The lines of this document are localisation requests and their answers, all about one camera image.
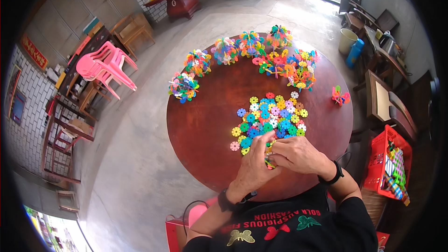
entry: blue thermos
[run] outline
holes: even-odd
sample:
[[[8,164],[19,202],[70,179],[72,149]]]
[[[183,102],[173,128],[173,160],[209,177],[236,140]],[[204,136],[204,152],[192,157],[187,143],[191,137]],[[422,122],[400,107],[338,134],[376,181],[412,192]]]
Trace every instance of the blue thermos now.
[[[364,47],[364,42],[358,38],[358,40],[355,42],[355,44],[352,45],[352,49],[350,50],[349,56],[345,60],[345,64],[353,68],[353,65],[355,64],[356,60],[358,59],[359,55],[362,52],[362,48]]]

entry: red plastic basket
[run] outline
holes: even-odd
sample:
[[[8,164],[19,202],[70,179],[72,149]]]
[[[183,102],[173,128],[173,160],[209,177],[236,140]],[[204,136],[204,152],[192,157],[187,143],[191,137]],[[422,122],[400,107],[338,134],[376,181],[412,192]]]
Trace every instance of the red plastic basket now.
[[[388,140],[393,141],[395,147],[403,150],[403,159],[405,165],[406,185],[409,183],[409,174],[411,171],[412,162],[412,148],[393,128],[389,125],[384,127],[384,132],[381,132],[372,140],[372,155],[369,159],[369,167],[367,177],[364,181],[364,188],[376,191],[380,195],[397,199],[391,191],[381,189],[381,180],[384,175],[384,156],[387,156]]]

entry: gold butterfly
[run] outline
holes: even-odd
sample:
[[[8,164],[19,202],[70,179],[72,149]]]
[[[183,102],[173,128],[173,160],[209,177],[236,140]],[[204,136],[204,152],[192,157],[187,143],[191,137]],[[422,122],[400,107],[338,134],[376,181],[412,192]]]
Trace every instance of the gold butterfly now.
[[[250,230],[245,230],[242,233],[240,233],[240,231],[238,231],[238,230],[233,230],[230,233],[231,236],[230,236],[227,246],[232,245],[235,240],[241,240],[241,241],[245,240],[248,243],[254,243],[255,239],[250,235],[251,233],[252,232]]]

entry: green butterfly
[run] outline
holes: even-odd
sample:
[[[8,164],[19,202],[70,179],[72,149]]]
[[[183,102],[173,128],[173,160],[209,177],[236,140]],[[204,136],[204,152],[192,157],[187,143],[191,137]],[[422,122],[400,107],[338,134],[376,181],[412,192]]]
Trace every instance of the green butterfly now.
[[[314,220],[312,217],[307,217],[305,215],[302,215],[299,217],[299,224],[297,225],[297,230],[303,230],[305,228],[309,228],[310,225],[317,225],[317,226],[321,226],[321,224],[319,224],[319,222],[317,222],[316,220]]]

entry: wrist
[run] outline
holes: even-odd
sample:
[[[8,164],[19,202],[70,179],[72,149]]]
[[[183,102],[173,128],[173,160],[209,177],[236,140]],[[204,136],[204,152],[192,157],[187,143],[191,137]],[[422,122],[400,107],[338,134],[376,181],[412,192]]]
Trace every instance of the wrist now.
[[[317,175],[322,177],[325,181],[330,181],[336,176],[337,169],[335,164],[330,159],[328,159],[325,155],[323,156],[325,159],[323,160],[322,167],[317,172]]]
[[[227,200],[232,204],[237,204],[240,202],[248,193],[250,192],[244,192],[241,187],[238,186],[236,181],[231,182],[225,192]]]

